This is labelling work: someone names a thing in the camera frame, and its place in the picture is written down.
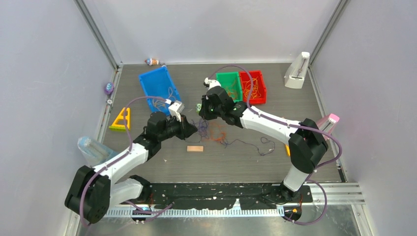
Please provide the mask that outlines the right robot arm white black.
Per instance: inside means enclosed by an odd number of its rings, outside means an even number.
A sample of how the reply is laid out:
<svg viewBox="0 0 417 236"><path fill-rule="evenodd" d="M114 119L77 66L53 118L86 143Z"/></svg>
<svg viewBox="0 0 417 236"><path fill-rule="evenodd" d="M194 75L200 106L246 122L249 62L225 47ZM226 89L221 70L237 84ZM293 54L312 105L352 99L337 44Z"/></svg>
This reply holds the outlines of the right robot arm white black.
<svg viewBox="0 0 417 236"><path fill-rule="evenodd" d="M300 188L328 150L315 121L308 118L287 120L264 113L243 101L234 102L221 86L208 89L202 96L199 115L205 120L221 118L228 125L255 130L286 144L292 165L278 190L286 202L293 202L300 196Z"/></svg>

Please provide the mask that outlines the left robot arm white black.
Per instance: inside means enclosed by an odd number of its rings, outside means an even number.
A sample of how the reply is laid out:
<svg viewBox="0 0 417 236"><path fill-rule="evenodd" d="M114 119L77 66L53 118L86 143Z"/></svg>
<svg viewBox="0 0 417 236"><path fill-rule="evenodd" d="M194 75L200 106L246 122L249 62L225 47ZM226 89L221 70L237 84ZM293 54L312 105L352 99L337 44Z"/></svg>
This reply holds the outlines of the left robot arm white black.
<svg viewBox="0 0 417 236"><path fill-rule="evenodd" d="M65 207L94 224L117 204L133 199L146 203L151 196L147 180L138 175L123 182L119 180L154 157L164 140L172 137L185 140L197 131L185 115L166 117L162 112L152 113L143 132L124 152L102 164L84 165L77 170L64 201Z"/></svg>

